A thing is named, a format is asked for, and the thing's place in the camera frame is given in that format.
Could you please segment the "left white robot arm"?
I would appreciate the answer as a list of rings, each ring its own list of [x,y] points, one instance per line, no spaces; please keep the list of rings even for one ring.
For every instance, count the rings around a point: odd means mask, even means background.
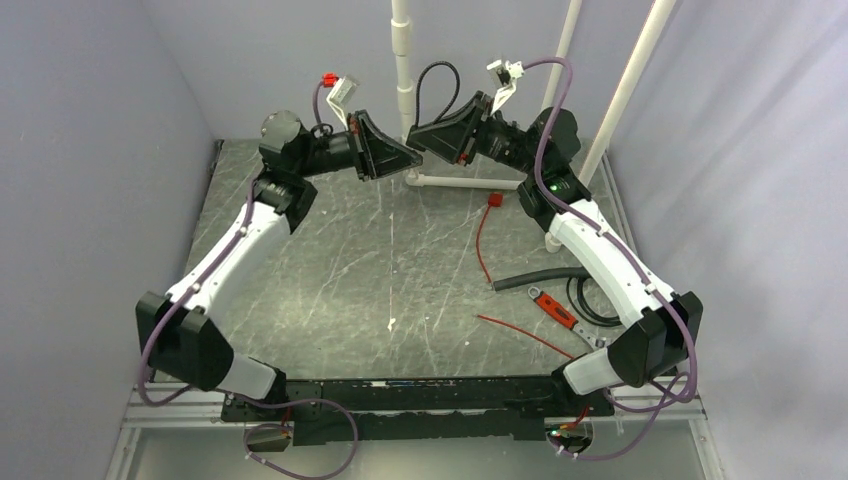
[[[248,407],[264,420],[285,411],[285,373],[236,352],[215,321],[271,250],[305,219],[317,196],[310,177],[351,168],[367,181],[423,162],[421,154],[379,130],[364,110],[348,115],[345,125],[339,132],[326,124],[308,129],[287,110],[264,120],[262,169],[249,183],[233,224],[183,279],[162,295],[145,293],[136,304],[142,377],[157,370],[203,391],[246,396]]]

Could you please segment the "black cable lock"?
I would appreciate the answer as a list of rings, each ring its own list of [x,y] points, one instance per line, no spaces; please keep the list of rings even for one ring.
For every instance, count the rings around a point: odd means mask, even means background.
[[[456,64],[439,59],[426,64],[417,74],[413,86],[413,121],[407,132],[407,144],[413,146],[413,136],[424,127],[442,121],[455,106],[462,89],[462,75]],[[428,91],[440,95],[442,104],[436,107],[427,102]]]

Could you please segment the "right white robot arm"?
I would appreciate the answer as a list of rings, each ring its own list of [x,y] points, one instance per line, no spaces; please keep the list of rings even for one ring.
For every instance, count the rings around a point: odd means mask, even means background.
[[[683,361],[695,375],[703,304],[659,279],[610,227],[571,167],[580,149],[574,115],[550,107],[522,129],[492,106],[492,98],[478,92],[444,118],[412,126],[407,143],[448,163],[482,155],[524,173],[518,194],[527,216],[575,256],[614,307],[624,332],[555,371],[555,409],[574,415],[590,393],[640,387]]]

